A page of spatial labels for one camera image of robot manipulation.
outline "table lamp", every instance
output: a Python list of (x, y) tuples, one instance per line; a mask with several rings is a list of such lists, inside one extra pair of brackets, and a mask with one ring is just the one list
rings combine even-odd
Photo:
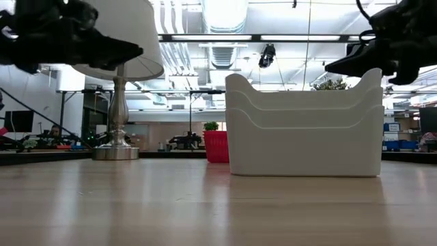
[(92, 4), (99, 11), (96, 29), (103, 35), (138, 44), (144, 50), (142, 55), (119, 66), (116, 71), (90, 68), (87, 65), (73, 66), (74, 69), (88, 76), (114, 82), (114, 97), (108, 115), (111, 140), (94, 148), (93, 159), (106, 161), (137, 159), (139, 149), (132, 148), (124, 140), (126, 133), (123, 129), (129, 119), (124, 92), (128, 81), (146, 81), (164, 73), (152, 4), (147, 0), (84, 1)]

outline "table surface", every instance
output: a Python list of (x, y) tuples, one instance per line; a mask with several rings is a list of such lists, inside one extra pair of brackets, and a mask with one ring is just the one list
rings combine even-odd
[(0, 241), (435, 246), (437, 167), (384, 162), (380, 178), (240, 177), (182, 159), (0, 167)]

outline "ceiling duct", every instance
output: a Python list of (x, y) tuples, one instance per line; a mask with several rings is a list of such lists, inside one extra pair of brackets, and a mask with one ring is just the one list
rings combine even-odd
[[(203, 0), (202, 16), (205, 33), (242, 33), (246, 23), (249, 0)], [(209, 57), (217, 69), (234, 64), (237, 48), (212, 47)]]

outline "stacked storage bin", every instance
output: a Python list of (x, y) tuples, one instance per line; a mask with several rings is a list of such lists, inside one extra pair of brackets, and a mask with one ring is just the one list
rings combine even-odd
[(247, 176), (377, 176), (384, 123), (381, 70), (345, 91), (258, 92), (226, 78), (231, 172)]

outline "computer screen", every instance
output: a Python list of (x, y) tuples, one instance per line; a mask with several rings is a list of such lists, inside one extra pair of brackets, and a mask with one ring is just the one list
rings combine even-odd
[(437, 133), (437, 107), (419, 109), (421, 116), (421, 132)]
[(33, 115), (32, 111), (6, 111), (4, 127), (10, 133), (31, 133)]

